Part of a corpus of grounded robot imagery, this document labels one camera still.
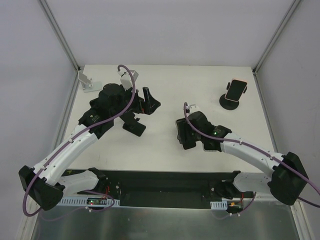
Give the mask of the silver folding phone stand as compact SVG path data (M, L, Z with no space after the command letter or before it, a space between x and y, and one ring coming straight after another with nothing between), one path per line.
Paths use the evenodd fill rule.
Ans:
M81 71L78 71L77 79L79 80L84 93L101 91L103 88L103 85L100 81L93 81L91 78L88 78Z

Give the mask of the white-cased phone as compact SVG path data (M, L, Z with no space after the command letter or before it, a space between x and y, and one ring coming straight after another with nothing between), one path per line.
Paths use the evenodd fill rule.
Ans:
M197 144L195 141L185 141L182 143L182 147L184 150L189 150L189 149L192 149L196 146L197 146Z

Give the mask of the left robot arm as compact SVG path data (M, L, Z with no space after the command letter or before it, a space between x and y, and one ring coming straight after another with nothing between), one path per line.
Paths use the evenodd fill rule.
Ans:
M139 97L132 87L106 84L98 97L89 102L89 110L79 119L67 140L34 167L25 165L19 170L26 195L42 210L48 211L68 195L87 190L96 195L106 194L107 176L95 167L75 175L63 174L84 150L114 126L115 118L119 117L124 122L124 130L138 137L143 134L146 126L135 115L151 115L161 103L152 97L148 87L142 90L144 97Z

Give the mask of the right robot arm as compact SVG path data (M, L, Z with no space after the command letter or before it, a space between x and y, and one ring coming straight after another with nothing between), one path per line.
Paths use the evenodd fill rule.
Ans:
M299 198L309 178L300 158L293 152L277 153L244 141L222 125L211 124L196 111L176 120L177 139L184 150L202 143L204 151L235 156L259 169L259 173L239 172L225 184L225 192L237 197L242 192L271 194L281 203L292 206Z

